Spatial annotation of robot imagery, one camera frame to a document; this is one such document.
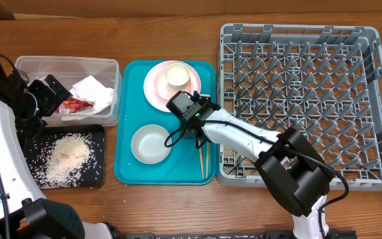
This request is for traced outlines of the white napkin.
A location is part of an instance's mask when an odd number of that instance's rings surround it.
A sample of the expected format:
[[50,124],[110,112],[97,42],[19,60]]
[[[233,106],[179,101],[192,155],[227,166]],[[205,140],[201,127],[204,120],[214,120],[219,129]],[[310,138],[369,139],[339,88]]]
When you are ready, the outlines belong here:
[[75,83],[70,90],[72,97],[77,100],[91,102],[92,107],[72,113],[72,116],[62,116],[62,121],[82,120],[108,108],[113,101],[113,88],[105,87],[93,76],[88,76]]

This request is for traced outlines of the wooden chopstick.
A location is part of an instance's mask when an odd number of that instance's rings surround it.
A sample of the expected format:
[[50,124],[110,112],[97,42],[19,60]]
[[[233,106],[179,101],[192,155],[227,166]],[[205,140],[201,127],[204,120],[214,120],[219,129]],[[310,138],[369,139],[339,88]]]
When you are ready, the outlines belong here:
[[208,178],[209,165],[210,165],[210,142],[206,142],[206,178]]
[[202,173],[202,178],[205,179],[205,174],[204,174],[204,163],[203,163],[203,155],[202,155],[202,143],[200,140],[198,140],[198,151],[199,151],[199,157],[200,157],[200,168],[201,168],[201,173]]

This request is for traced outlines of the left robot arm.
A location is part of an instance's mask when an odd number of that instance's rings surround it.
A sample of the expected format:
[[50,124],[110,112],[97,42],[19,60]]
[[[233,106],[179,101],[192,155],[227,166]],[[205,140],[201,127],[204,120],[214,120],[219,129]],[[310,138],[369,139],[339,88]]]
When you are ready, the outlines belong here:
[[24,144],[70,96],[51,74],[28,83],[0,63],[0,238],[123,237],[108,222],[82,222],[70,205],[46,199],[27,166]]

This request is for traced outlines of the red snack wrapper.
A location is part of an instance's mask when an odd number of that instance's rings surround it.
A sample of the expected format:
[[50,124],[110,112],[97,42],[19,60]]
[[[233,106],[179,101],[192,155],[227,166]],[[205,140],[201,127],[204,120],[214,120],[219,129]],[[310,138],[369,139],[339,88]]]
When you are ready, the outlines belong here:
[[59,114],[72,114],[83,110],[90,109],[94,106],[93,102],[78,100],[76,98],[69,98],[63,101],[56,109]]

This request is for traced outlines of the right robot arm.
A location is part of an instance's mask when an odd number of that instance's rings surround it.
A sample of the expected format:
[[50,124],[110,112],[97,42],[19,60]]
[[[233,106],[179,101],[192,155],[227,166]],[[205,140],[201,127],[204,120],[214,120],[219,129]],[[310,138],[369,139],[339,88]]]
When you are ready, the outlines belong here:
[[177,92],[167,108],[179,119],[181,137],[194,138],[196,148],[204,143],[226,146],[250,159],[273,198],[290,214],[293,238],[339,238],[341,232],[326,224],[325,208],[347,197],[350,189],[328,199],[330,182],[343,176],[329,166],[299,130],[284,132],[261,129],[233,117],[197,92]]

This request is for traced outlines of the grey bowl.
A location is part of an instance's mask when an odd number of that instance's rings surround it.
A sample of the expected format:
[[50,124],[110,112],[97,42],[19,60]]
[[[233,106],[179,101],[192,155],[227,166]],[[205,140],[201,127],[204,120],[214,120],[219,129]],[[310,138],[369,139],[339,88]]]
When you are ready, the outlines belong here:
[[170,148],[164,143],[169,132],[160,125],[149,124],[139,128],[131,140],[133,156],[144,164],[156,164],[167,158]]

